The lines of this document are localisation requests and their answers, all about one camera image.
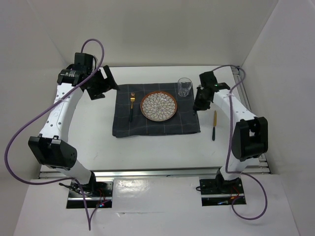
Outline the clear plastic cup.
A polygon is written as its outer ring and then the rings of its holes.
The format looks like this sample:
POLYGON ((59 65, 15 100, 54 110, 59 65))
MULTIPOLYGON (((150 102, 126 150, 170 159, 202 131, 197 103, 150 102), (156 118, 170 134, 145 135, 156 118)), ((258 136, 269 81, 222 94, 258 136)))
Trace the clear plastic cup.
POLYGON ((189 78, 180 78, 178 80, 178 94, 181 97, 186 97, 189 95, 192 87, 192 81, 189 78))

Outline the dark checked cloth napkin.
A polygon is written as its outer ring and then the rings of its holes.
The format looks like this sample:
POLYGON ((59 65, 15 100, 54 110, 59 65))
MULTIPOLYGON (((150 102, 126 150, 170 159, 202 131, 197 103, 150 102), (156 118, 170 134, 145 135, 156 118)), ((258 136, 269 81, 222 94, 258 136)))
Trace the dark checked cloth napkin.
POLYGON ((113 120, 112 135, 117 138, 129 136, 164 136, 195 134, 200 132, 198 115, 193 113, 193 90, 186 97, 178 95, 177 83, 159 84, 125 84, 119 86, 113 120), (141 100, 153 91, 164 91, 171 94, 177 101, 176 114, 162 122, 151 121, 144 117, 140 109, 141 100), (135 93, 133 104, 133 120, 129 122, 130 94, 135 93))

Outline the gold fork green handle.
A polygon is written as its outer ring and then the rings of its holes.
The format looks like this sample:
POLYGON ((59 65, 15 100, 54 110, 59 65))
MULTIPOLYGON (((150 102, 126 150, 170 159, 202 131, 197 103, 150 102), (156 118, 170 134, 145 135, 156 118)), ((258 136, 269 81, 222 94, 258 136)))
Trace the gold fork green handle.
POLYGON ((130 94, 130 102, 131 102, 131 105, 130 105, 130 111, 129 111, 129 122, 132 122, 133 120, 133 104, 135 102, 135 93, 132 92, 130 94))

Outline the floral plate orange rim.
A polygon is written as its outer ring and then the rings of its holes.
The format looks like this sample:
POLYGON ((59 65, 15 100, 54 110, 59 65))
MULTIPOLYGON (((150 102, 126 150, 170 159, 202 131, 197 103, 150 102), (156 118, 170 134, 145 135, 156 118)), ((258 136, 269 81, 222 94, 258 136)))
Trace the floral plate orange rim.
POLYGON ((177 112, 177 101, 169 93, 153 91, 144 96, 140 109, 145 118, 162 122, 171 119, 177 112))

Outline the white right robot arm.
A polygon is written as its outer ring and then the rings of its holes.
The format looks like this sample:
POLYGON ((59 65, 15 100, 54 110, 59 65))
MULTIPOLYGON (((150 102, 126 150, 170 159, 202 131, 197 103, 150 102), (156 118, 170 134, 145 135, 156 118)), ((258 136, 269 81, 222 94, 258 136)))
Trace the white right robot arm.
POLYGON ((225 165, 215 177, 215 188, 229 193, 238 185, 240 175, 251 160, 268 150, 268 121, 250 112, 231 92, 226 83, 197 87, 193 110, 205 111, 217 105, 229 118, 229 144, 225 165))

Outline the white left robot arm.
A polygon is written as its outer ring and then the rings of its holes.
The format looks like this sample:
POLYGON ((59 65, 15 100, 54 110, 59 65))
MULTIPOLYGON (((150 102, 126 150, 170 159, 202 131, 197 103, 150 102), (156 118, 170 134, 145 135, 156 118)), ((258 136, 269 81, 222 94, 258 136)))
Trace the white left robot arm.
POLYGON ((99 185, 95 174, 86 169, 77 159, 75 147, 68 143, 68 133, 76 106, 85 90, 90 99, 104 98, 104 93, 111 89, 118 90, 109 66, 99 69, 83 86, 71 94, 75 82, 87 78, 83 71, 62 70, 59 76, 55 107, 38 136, 31 136, 28 145, 39 164, 56 169, 67 177, 80 182, 79 189, 86 196, 95 194, 99 185))

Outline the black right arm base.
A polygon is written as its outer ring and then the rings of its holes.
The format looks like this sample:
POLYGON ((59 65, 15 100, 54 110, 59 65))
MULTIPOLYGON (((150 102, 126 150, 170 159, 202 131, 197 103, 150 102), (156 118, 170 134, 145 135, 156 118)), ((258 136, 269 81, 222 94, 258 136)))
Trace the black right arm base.
POLYGON ((196 191, 201 194, 202 206, 246 205, 243 183, 240 178, 223 184, 218 178, 200 179, 196 191))

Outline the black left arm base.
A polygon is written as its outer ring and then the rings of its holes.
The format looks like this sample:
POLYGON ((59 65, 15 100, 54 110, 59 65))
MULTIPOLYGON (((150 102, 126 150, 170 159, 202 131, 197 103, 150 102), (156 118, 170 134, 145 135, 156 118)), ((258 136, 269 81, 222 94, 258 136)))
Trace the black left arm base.
MULTIPOLYGON (((75 181, 72 181, 71 184, 60 182, 59 185, 68 189, 67 209, 84 208, 82 191, 75 181)), ((96 189, 93 191, 87 191, 86 187, 83 186, 87 208, 111 208, 113 185, 112 180, 97 182, 96 189)))

